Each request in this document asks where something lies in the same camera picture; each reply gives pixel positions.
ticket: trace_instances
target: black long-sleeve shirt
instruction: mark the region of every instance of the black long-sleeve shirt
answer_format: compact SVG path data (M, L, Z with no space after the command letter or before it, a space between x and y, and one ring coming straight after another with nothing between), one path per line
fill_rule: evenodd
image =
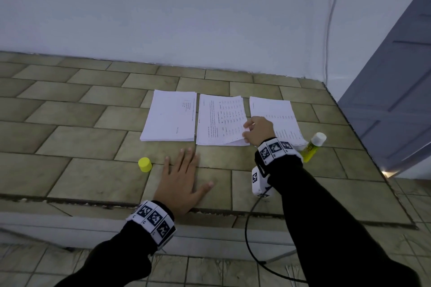
M391 260L362 224L303 168L298 157L275 159L268 172L268 183L281 194L286 224L310 286L420 286L416 272ZM169 209L154 202L173 219ZM57 287L122 287L143 279L151 273L149 256L156 249L148 232L127 222Z

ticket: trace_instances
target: yellow bottle cap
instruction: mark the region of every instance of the yellow bottle cap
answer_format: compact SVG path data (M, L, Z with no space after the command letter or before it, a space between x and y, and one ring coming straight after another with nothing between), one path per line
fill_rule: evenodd
M149 172L151 170L151 168L153 167L153 165L151 164L151 162L148 158L139 159L137 164L139 165L139 168L143 172Z

